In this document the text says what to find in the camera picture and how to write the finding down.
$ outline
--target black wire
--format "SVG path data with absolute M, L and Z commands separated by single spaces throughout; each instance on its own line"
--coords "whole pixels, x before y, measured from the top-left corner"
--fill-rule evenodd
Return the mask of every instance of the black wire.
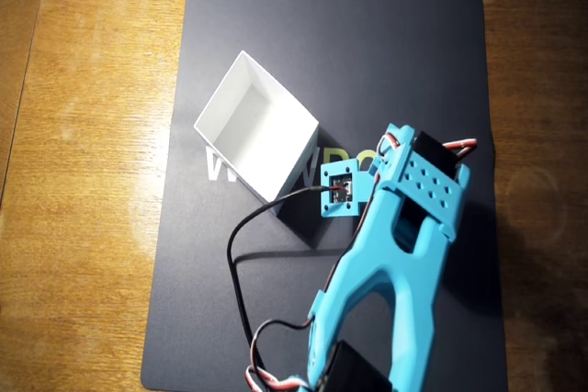
M 271 325 L 281 325 L 281 326 L 285 326 L 286 328 L 290 328 L 291 330 L 306 330 L 314 321 L 314 318 L 312 319 L 308 319 L 306 320 L 304 323 L 302 323 L 301 325 L 297 325 L 295 323 L 290 323 L 288 321 L 282 320 L 282 319 L 270 319 L 270 320 L 266 320 L 264 323 L 261 324 L 261 326 L 259 327 L 259 329 L 257 330 L 257 340 L 252 342 L 253 348 L 254 348 L 254 352 L 257 353 L 257 341 L 259 340 L 259 336 L 261 335 L 262 331 L 267 328 L 268 326 Z M 254 372 L 257 375 L 257 378 L 259 378 L 259 381 L 261 381 L 261 383 L 264 385 L 264 387 L 266 388 L 266 390 L 275 390 L 273 387 L 271 387 L 266 380 L 263 378 L 263 376 L 261 374 L 259 374 L 259 369 L 257 367 L 257 363 L 254 360 Z
M 327 191 L 327 190 L 331 190 L 331 187 L 323 187 L 321 185 L 315 185 L 312 187 L 304 187 L 304 188 L 301 188 L 300 190 L 296 190 L 292 193 L 288 193 L 287 195 L 279 197 L 278 199 L 275 199 L 271 202 L 268 202 L 267 204 L 263 204 L 260 208 L 258 208 L 257 210 L 255 210 L 254 212 L 252 212 L 251 214 L 249 214 L 248 216 L 243 218 L 243 220 L 241 222 L 239 222 L 237 224 L 237 226 L 234 228 L 234 230 L 232 231 L 231 236 L 229 238 L 229 242 L 227 243 L 227 262 L 229 263 L 229 270 L 231 271 L 232 286 L 235 290 L 235 296 L 237 297 L 237 306 L 239 307 L 239 315 L 241 316 L 241 323 L 243 325 L 243 330 L 245 332 L 245 337 L 247 339 L 247 342 L 249 343 L 249 346 L 251 346 L 251 342 L 252 342 L 254 336 L 251 332 L 251 324 L 249 323 L 249 317 L 247 316 L 247 311 L 245 310 L 245 304 L 243 301 L 243 293 L 241 291 L 241 284 L 239 283 L 239 275 L 237 274 L 237 267 L 236 267 L 234 261 L 232 260 L 232 243 L 234 242 L 235 236 L 237 235 L 239 230 L 244 227 L 244 225 L 247 222 L 256 218 L 257 216 L 259 216 L 263 212 L 268 211 L 271 207 L 274 207 L 274 206 L 284 202 L 285 200 L 290 199 L 291 197 L 298 196 L 303 193 L 323 192 L 323 191 Z M 259 352 L 256 349 L 254 350 L 254 357 L 255 357 L 256 363 L 259 365 L 259 367 L 261 367 L 262 369 L 265 368 L 264 362 L 261 358 L 261 355 L 259 354 Z

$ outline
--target white box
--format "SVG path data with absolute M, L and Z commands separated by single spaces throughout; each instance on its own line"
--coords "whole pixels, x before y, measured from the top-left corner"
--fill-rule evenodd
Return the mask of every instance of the white box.
M 317 144 L 319 123 L 245 51 L 194 128 L 262 200 L 290 191 Z

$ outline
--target robotic arm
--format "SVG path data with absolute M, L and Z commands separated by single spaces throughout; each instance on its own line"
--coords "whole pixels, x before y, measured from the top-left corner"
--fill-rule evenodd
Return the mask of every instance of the robotic arm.
M 367 205 L 351 248 L 309 312 L 308 379 L 319 392 L 420 392 L 423 386 L 435 294 L 457 235 L 469 168 L 458 164 L 448 146 L 423 132 L 415 138 L 408 126 L 390 124 L 383 140 L 387 146 L 380 142 L 368 171 L 359 170 L 358 160 L 321 168 L 321 184 L 339 188 L 322 193 L 324 217 L 358 216 Z M 346 343 L 337 343 L 347 313 L 372 292 L 395 307 L 388 379 Z

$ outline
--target open box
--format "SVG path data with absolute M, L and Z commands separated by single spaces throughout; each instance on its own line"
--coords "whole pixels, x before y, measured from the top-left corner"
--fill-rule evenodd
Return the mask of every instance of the open box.
M 319 123 L 245 51 L 194 128 L 264 202 L 290 191 L 317 144 Z

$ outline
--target white wire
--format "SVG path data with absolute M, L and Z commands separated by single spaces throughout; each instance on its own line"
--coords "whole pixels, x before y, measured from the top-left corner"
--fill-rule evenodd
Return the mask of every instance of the white wire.
M 262 323 L 261 325 L 259 325 L 259 328 L 257 328 L 257 330 L 255 331 L 254 337 L 251 340 L 251 348 L 249 350 L 249 357 L 251 360 L 251 364 L 249 366 L 247 366 L 247 369 L 245 370 L 245 379 L 247 380 L 247 383 L 249 384 L 249 387 L 251 388 L 251 390 L 253 392 L 263 392 L 263 390 L 261 390 L 261 388 L 257 385 L 257 383 L 253 380 L 253 378 L 251 377 L 251 371 L 254 370 L 254 347 L 257 343 L 257 338 L 259 337 L 259 331 L 265 326 L 265 322 Z M 290 377 L 287 378 L 286 380 L 278 380 L 277 378 L 275 378 L 273 375 L 271 375 L 269 372 L 267 372 L 266 370 L 257 367 L 257 371 L 260 373 L 261 376 L 264 377 L 264 380 L 266 381 L 266 383 L 273 387 L 273 388 L 294 388 L 297 386 L 304 386 L 307 389 L 311 389 L 311 387 L 309 386 L 309 384 L 302 380 L 301 378 L 296 378 L 296 377 Z
M 386 135 L 382 135 L 382 138 L 379 139 L 378 141 L 378 147 L 376 148 L 376 154 L 380 155 L 379 153 L 379 149 L 382 147 L 382 142 L 384 142 L 384 138 L 386 138 Z

